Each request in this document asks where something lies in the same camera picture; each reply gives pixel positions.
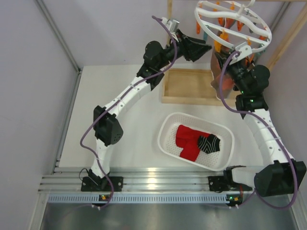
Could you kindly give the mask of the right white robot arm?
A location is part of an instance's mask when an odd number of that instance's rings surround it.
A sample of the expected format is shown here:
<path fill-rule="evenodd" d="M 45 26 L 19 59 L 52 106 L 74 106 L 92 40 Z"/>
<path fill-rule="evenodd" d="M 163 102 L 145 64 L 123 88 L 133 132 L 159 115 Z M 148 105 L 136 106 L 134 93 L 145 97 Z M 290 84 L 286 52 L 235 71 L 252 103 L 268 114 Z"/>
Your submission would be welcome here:
<path fill-rule="evenodd" d="M 263 166 L 234 166 L 227 170 L 224 185 L 235 190 L 241 184 L 261 197 L 292 194 L 295 198 L 307 167 L 296 161 L 284 146 L 271 121 L 263 91 L 270 71 L 264 65 L 246 64 L 237 51 L 212 54 L 215 89 L 224 106 L 240 114 L 261 153 Z"/>

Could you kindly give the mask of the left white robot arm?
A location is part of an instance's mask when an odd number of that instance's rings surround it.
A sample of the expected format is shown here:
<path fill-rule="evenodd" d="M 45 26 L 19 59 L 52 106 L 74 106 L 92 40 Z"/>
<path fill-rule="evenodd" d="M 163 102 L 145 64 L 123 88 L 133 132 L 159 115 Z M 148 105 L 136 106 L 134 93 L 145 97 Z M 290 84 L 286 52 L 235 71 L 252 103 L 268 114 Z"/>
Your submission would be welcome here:
<path fill-rule="evenodd" d="M 130 85 L 113 101 L 105 106 L 97 106 L 93 112 L 96 150 L 92 167 L 82 179 L 83 192 L 117 192 L 121 191 L 118 183 L 122 177 L 111 177 L 110 160 L 113 147 L 123 137 L 124 131 L 120 120 L 143 96 L 150 93 L 164 77 L 174 62 L 184 57 L 186 61 L 195 62 L 209 52 L 212 46 L 204 40 L 189 37 L 176 30 L 173 41 L 166 47 L 158 41 L 151 41 L 145 47 L 144 63 Z"/>

